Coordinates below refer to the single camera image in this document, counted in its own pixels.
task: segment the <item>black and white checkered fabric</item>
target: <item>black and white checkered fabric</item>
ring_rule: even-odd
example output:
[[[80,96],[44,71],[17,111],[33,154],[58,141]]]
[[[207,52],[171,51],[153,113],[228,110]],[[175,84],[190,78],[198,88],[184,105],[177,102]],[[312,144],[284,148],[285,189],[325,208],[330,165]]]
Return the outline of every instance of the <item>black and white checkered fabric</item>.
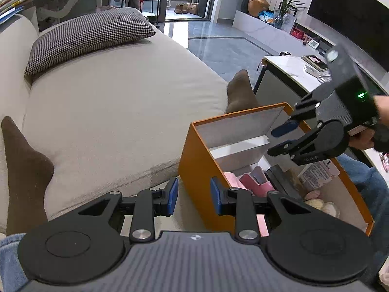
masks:
[[[71,58],[153,35],[154,29],[134,8],[83,15],[37,38],[25,74],[34,75]]]

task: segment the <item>brown shoe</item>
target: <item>brown shoe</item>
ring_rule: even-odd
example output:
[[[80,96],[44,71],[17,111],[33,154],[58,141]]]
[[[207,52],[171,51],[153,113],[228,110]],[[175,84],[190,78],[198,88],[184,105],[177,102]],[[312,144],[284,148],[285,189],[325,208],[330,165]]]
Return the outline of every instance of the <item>brown shoe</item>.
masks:
[[[176,4],[176,8],[174,9],[174,13],[182,14],[182,4]]]
[[[188,3],[184,3],[182,5],[182,14],[188,13],[188,9],[189,9],[189,4]]]

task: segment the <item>white label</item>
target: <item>white label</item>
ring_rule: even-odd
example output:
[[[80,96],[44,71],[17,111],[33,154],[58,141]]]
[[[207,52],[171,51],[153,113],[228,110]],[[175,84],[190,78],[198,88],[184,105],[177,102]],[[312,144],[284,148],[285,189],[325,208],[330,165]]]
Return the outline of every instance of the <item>white label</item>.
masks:
[[[340,171],[329,159],[307,164],[298,177],[307,191],[313,191],[329,183]]]

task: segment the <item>television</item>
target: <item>television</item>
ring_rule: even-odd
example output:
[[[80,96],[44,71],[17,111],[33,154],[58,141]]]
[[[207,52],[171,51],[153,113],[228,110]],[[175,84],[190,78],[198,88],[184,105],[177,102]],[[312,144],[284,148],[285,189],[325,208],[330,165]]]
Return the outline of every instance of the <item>television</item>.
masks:
[[[389,9],[378,0],[312,0],[308,14],[331,26],[389,70]]]

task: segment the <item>open storage box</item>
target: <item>open storage box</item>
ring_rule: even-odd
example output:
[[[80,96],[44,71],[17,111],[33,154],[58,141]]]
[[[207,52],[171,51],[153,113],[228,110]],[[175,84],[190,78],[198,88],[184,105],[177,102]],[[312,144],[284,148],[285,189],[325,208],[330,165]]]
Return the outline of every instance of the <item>open storage box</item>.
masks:
[[[250,165],[239,165],[232,159],[235,168],[223,168],[223,162],[217,162],[210,150],[266,135],[267,148],[287,139],[297,139],[310,130],[305,122],[299,128],[279,138],[272,137],[271,130],[284,123],[292,113],[287,103],[259,107],[251,110],[225,114],[214,118],[193,122],[189,126],[178,173],[185,188],[196,206],[205,226],[213,231],[233,232],[235,219],[232,216],[218,216],[215,213],[210,191],[210,180],[217,177],[229,188],[223,172],[232,171],[235,175],[250,173],[260,165],[263,170],[278,164],[283,171],[293,170],[300,173],[305,166],[297,166],[289,155],[271,157],[265,151],[258,153],[260,159],[254,159]],[[373,227],[373,218],[350,178],[336,159],[331,159],[340,171],[339,176],[320,188],[321,199],[333,202],[340,209],[339,218],[363,230],[367,235]]]

